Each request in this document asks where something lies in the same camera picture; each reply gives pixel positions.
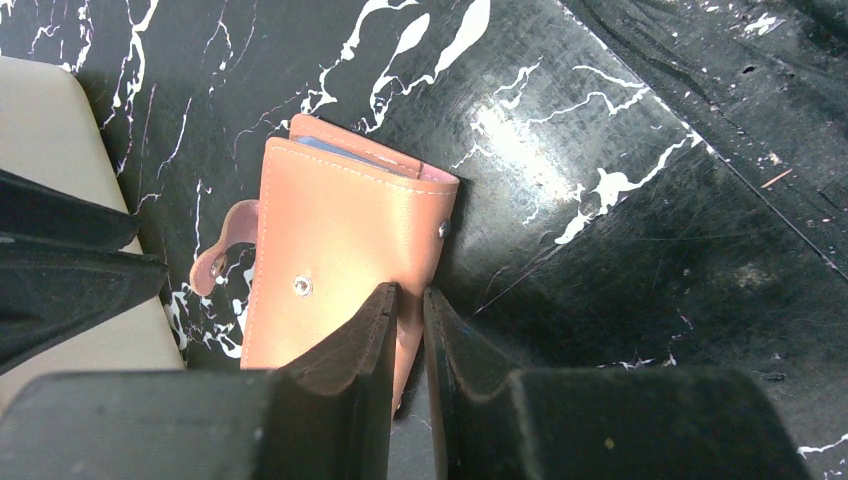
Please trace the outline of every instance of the card holder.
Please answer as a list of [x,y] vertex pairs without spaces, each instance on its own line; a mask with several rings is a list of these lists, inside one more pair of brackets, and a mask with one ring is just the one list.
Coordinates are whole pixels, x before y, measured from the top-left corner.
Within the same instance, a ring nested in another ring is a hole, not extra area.
[[288,140],[266,143],[259,200],[232,207],[192,268],[192,288],[211,293],[227,248],[255,242],[241,367],[279,368],[350,319],[377,285],[398,283],[397,408],[458,186],[420,160],[296,115]]

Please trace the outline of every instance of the leather tab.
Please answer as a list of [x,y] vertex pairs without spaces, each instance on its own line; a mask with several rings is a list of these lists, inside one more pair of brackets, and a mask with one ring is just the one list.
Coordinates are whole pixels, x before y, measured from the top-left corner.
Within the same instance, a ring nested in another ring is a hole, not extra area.
[[256,243],[259,200],[244,200],[230,208],[224,218],[221,237],[197,257],[189,273],[194,293],[205,297],[215,288],[216,278],[226,266],[227,250],[237,243]]

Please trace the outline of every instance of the black marble surface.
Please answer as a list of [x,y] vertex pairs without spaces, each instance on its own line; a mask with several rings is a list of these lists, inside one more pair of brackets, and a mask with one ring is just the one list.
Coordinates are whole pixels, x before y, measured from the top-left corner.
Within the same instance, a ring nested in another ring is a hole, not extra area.
[[[816,193],[791,190],[821,168],[759,188],[736,165],[784,171],[768,129],[738,146],[690,118],[622,46],[625,26],[598,18],[555,0],[0,0],[0,52],[86,90],[143,246],[169,263],[163,303],[189,367],[237,368],[253,250],[230,252],[208,298],[188,271],[227,209],[258,195],[266,138],[306,112],[462,177],[436,284],[501,349],[530,365],[738,367],[811,472],[841,475],[848,285],[832,245],[797,224],[840,240],[844,219],[810,216]],[[821,147],[826,131],[808,129],[793,138]],[[409,390],[390,468],[432,478],[426,382]]]
[[848,0],[565,3],[845,271]]

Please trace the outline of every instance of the wallet snap button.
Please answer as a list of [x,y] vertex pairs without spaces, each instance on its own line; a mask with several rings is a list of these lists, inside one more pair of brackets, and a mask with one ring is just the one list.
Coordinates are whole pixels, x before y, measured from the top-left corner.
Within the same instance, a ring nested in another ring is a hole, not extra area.
[[221,254],[215,257],[215,260],[212,262],[212,268],[209,269],[209,274],[212,275],[212,278],[218,278],[224,273],[224,268],[227,267],[227,255]]
[[450,234],[450,220],[445,220],[439,225],[439,238],[446,238]]
[[294,293],[298,297],[308,297],[312,293],[312,280],[304,275],[294,278]]

